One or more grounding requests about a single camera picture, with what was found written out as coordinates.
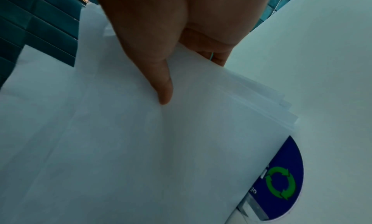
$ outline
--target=green arrow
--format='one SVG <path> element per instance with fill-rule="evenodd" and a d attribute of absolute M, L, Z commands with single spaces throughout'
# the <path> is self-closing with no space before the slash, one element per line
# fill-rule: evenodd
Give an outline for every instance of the green arrow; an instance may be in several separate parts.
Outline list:
<path fill-rule="evenodd" d="M 288 200 L 288 198 L 291 197 L 296 191 L 296 182 L 292 174 L 289 174 L 287 178 L 289 183 L 288 188 L 286 190 L 283 190 L 283 192 L 281 193 L 281 196 L 286 200 Z"/>
<path fill-rule="evenodd" d="M 274 173 L 281 173 L 284 176 L 289 176 L 289 171 L 288 169 L 282 168 L 282 167 L 272 167 L 267 174 L 272 176 Z"/>
<path fill-rule="evenodd" d="M 267 185 L 269 191 L 270 191 L 273 195 L 275 195 L 276 197 L 283 199 L 283 197 L 282 197 L 281 194 L 280 194 L 280 191 L 276 190 L 276 189 L 273 187 L 271 177 L 270 177 L 270 176 L 266 176 L 265 178 L 266 178 L 266 185 Z"/>

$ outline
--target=tiled wall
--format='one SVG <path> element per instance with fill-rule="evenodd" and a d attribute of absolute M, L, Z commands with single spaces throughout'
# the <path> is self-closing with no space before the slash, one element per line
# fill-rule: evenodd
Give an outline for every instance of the tiled wall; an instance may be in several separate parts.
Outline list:
<path fill-rule="evenodd" d="M 75 62 L 80 10 L 96 0 L 0 0 L 0 87 L 23 46 L 71 66 Z M 255 28 L 290 0 L 270 0 Z"/>

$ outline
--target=hand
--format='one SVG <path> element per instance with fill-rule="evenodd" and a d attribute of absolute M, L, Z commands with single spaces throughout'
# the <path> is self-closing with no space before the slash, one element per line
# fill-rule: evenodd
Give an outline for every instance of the hand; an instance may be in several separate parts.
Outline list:
<path fill-rule="evenodd" d="M 166 58 L 177 42 L 223 66 L 268 0 L 98 0 L 127 56 L 157 91 L 173 93 Z"/>

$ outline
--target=stack of paper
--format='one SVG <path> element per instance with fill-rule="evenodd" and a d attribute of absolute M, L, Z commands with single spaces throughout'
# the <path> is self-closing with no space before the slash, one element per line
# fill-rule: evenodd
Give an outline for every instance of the stack of paper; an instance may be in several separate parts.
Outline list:
<path fill-rule="evenodd" d="M 293 130 L 290 104 L 178 46 L 161 106 L 109 27 L 82 10 L 74 69 L 23 50 L 0 92 L 0 222 L 223 224 Z"/>

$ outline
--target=paper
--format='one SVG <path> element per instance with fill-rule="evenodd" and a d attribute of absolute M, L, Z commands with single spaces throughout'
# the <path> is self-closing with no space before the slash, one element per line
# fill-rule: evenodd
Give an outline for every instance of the paper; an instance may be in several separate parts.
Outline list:
<path fill-rule="evenodd" d="M 104 36 L 108 24 L 99 7 L 82 10 L 75 70 L 54 115 L 63 118 L 34 147 L 52 150 L 27 192 L 10 203 L 15 193 L 3 189 L 4 223 L 223 224 L 296 117 L 282 95 L 181 46 L 168 60 L 174 96 L 161 106 L 117 38 Z"/>

